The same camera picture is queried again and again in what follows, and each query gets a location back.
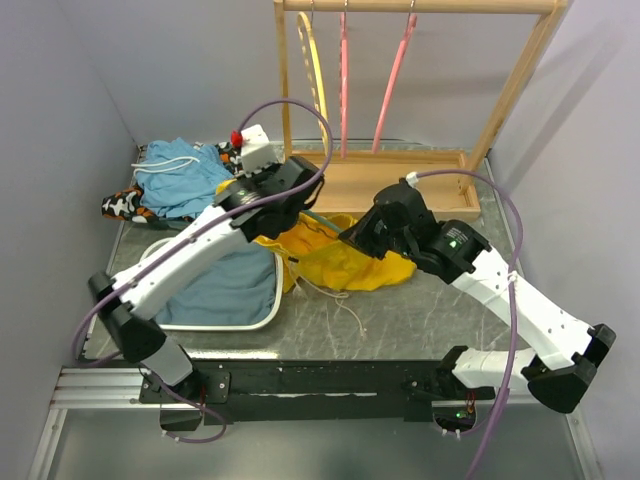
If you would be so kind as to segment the green hanger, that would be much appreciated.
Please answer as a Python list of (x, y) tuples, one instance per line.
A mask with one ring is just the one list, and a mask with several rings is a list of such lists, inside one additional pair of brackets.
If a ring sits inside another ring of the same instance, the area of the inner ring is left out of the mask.
[(340, 234), (343, 229), (340, 228), (339, 226), (337, 226), (336, 224), (334, 224), (333, 222), (331, 222), (330, 220), (328, 220), (327, 218), (311, 211), (311, 210), (303, 210), (302, 213), (304, 215), (306, 215), (307, 217), (313, 219), (314, 221), (316, 221), (317, 223), (324, 225), (325, 227), (329, 228), (330, 230), (332, 230), (333, 232)]

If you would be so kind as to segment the yellow shorts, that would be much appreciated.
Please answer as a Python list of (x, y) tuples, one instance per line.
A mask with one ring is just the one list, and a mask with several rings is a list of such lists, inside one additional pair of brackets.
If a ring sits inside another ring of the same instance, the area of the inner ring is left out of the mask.
[[(343, 230), (356, 218), (344, 213), (325, 217)], [(272, 240), (259, 236), (255, 242), (283, 261), (283, 290), (288, 292), (303, 277), (313, 285), (334, 291), (371, 292), (402, 284), (416, 266), (389, 252), (381, 260), (368, 257), (338, 239), (338, 234), (303, 213), (296, 225)]]

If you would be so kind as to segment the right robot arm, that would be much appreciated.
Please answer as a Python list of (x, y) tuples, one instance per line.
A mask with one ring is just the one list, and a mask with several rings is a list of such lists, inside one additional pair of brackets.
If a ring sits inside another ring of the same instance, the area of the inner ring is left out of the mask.
[(340, 240), (375, 259), (395, 253), (491, 311), (527, 346), (507, 351), (452, 348), (436, 369), (433, 391), (460, 398), (499, 388), (529, 392), (547, 408), (571, 413), (616, 340), (605, 324), (591, 326), (556, 305), (511, 270), (471, 225), (439, 221), (406, 180), (380, 191), (373, 206)]

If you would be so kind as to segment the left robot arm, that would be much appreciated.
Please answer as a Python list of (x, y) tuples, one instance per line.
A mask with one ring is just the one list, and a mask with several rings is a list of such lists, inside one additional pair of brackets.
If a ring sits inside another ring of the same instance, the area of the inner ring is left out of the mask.
[(239, 176), (145, 260), (113, 277), (92, 276), (95, 305), (89, 319), (99, 319), (124, 359), (155, 374), (174, 400), (190, 400), (199, 377), (184, 349), (156, 324), (156, 314), (214, 262), (259, 236), (275, 239), (290, 230), (323, 183), (323, 168), (300, 156)]

